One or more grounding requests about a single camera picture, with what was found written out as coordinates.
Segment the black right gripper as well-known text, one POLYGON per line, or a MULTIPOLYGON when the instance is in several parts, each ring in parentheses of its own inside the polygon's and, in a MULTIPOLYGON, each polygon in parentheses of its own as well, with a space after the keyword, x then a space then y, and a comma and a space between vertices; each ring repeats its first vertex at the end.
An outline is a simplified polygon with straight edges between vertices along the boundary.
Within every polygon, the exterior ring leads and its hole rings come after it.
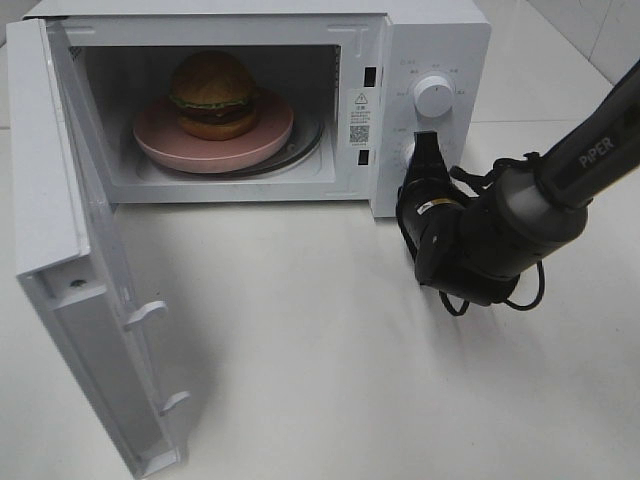
POLYGON ((415 132, 396 218, 419 284, 472 288, 475 274, 463 265, 458 234, 460 217, 472 197, 453 184, 447 174, 437 133, 415 132))

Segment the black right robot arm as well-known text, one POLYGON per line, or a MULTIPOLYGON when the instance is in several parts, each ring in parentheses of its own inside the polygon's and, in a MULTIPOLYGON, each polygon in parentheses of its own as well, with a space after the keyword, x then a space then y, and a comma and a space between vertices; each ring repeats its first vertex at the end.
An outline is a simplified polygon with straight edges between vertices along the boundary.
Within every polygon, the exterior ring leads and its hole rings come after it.
POLYGON ((470 304, 531 310, 545 257, 578 238, 593 198, 639 166, 639 68, 545 154, 498 158, 484 175, 448 168, 434 131, 417 132, 396 220, 417 282, 453 316, 470 304))

